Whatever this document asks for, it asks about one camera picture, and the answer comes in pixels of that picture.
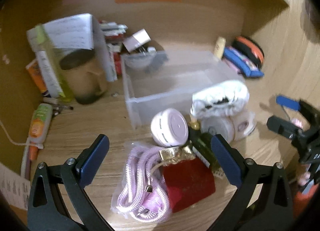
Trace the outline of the brown ceramic mug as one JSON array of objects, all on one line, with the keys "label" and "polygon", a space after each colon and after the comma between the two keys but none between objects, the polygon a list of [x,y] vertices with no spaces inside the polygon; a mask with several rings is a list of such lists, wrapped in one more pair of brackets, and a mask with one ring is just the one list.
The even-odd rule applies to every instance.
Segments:
[{"label": "brown ceramic mug", "polygon": [[91,104],[107,91],[106,75],[94,50],[75,50],[62,58],[59,66],[78,103]]}]

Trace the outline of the cream small lotion bottle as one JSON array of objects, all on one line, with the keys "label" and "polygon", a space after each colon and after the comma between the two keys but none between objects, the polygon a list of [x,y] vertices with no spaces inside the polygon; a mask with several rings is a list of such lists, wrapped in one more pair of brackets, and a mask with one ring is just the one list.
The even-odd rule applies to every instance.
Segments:
[{"label": "cream small lotion bottle", "polygon": [[222,59],[225,45],[226,45],[226,39],[223,37],[218,37],[214,46],[214,51],[213,51],[213,54],[218,59]]}]

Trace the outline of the yellow-green tall bottle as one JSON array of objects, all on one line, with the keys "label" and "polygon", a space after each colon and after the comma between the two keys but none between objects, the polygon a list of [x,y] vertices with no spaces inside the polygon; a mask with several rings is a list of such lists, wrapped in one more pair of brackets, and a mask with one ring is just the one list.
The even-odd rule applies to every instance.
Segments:
[{"label": "yellow-green tall bottle", "polygon": [[54,50],[53,43],[47,35],[42,24],[35,27],[37,46],[39,52],[36,53],[43,79],[47,89],[53,98],[58,98],[63,102],[71,102],[73,94],[59,67],[61,55]]}]

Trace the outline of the white round case with logo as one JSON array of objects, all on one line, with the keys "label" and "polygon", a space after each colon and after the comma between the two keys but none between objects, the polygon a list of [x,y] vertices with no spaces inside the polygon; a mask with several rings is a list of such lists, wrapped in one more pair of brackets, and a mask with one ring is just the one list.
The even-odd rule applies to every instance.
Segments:
[{"label": "white round case with logo", "polygon": [[201,121],[201,132],[220,134],[228,142],[238,141],[249,136],[256,127],[255,113],[243,110],[235,116],[210,117]]}]

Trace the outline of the white round cream jar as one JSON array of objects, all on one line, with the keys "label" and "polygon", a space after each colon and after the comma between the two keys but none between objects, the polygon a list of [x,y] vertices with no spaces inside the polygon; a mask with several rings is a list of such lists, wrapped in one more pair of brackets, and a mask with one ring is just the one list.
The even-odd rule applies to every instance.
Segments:
[{"label": "white round cream jar", "polygon": [[184,145],[188,139],[188,126],[183,115],[173,108],[156,114],[150,124],[155,142],[165,148]]}]

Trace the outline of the stack of books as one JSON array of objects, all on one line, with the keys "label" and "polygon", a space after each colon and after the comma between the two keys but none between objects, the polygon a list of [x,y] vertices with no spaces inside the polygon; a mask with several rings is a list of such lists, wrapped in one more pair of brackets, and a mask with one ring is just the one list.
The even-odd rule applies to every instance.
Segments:
[{"label": "stack of books", "polygon": [[123,48],[123,41],[126,36],[128,27],[124,24],[116,22],[107,22],[105,20],[99,21],[100,28],[104,34],[107,50],[110,54],[112,63],[112,70],[115,74],[115,79],[121,76],[121,50]]}]

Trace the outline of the orange booklet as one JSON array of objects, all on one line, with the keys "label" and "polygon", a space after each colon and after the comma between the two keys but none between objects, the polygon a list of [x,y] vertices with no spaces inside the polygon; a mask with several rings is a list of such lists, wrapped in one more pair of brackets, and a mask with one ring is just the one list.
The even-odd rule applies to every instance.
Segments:
[{"label": "orange booklet", "polygon": [[49,92],[42,78],[42,74],[37,59],[32,60],[25,68],[35,85],[38,87],[42,96],[49,96]]}]

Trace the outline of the small bowl with trinkets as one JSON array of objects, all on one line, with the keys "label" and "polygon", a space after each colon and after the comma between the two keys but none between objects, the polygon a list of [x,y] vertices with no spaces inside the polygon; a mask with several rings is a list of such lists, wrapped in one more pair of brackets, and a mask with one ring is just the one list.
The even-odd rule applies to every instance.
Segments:
[{"label": "small bowl with trinkets", "polygon": [[165,51],[157,51],[155,47],[140,47],[133,54],[122,55],[124,64],[135,71],[151,73],[159,70],[169,59]]}]

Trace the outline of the dark green glass bottle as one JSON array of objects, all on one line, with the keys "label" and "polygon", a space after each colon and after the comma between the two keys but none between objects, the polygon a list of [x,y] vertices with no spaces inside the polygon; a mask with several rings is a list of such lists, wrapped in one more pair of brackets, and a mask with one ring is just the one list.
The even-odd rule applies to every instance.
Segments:
[{"label": "dark green glass bottle", "polygon": [[210,133],[202,133],[198,121],[190,121],[188,123],[188,139],[192,145],[193,153],[210,169],[215,177],[223,178],[224,172],[220,167],[216,157],[214,156],[210,142],[212,135]]}]

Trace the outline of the orange green tube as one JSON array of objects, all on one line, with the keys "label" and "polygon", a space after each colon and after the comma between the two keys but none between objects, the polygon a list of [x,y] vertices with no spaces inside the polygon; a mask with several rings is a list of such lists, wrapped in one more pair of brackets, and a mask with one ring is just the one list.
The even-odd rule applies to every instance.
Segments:
[{"label": "orange green tube", "polygon": [[28,144],[43,149],[48,129],[52,120],[53,107],[50,104],[41,103],[33,113],[28,132]]}]

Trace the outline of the white fluffy cloth bundle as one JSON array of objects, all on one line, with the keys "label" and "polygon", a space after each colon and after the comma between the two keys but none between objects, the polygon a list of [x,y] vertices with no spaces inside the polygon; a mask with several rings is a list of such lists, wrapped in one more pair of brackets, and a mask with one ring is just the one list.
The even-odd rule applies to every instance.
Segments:
[{"label": "white fluffy cloth bundle", "polygon": [[190,114],[196,119],[235,116],[248,101],[246,85],[238,80],[228,80],[194,93]]}]

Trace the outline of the blue pencil pouch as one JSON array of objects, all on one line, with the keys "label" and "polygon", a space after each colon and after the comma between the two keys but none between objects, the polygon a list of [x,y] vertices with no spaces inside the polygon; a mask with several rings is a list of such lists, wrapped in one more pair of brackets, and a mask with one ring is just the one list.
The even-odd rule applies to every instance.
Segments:
[{"label": "blue pencil pouch", "polygon": [[233,47],[226,47],[223,57],[233,63],[245,78],[262,78],[264,73],[245,55]]}]

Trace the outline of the clear plastic storage bin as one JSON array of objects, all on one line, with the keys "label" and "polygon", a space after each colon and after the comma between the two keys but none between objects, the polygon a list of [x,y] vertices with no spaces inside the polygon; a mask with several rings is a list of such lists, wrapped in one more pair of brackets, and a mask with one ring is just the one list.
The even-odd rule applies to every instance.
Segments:
[{"label": "clear plastic storage bin", "polygon": [[151,73],[131,70],[121,58],[125,103],[133,129],[150,124],[154,115],[167,108],[187,115],[193,93],[226,80],[244,80],[210,51],[165,52],[169,60]]}]

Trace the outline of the red velvet pouch gold top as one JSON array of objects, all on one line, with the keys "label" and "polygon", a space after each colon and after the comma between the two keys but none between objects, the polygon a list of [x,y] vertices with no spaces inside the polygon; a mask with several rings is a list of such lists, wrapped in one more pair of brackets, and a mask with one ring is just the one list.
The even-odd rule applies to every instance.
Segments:
[{"label": "red velvet pouch gold top", "polygon": [[212,171],[189,146],[175,146],[159,151],[162,174],[167,187],[170,209],[182,211],[216,191]]}]

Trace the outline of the black orange round case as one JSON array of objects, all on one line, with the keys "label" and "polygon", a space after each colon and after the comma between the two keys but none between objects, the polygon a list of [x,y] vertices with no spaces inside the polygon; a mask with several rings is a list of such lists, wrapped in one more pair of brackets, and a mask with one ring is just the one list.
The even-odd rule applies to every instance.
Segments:
[{"label": "black orange round case", "polygon": [[232,42],[232,47],[245,55],[259,69],[264,65],[265,55],[260,45],[246,36],[238,36]]}]

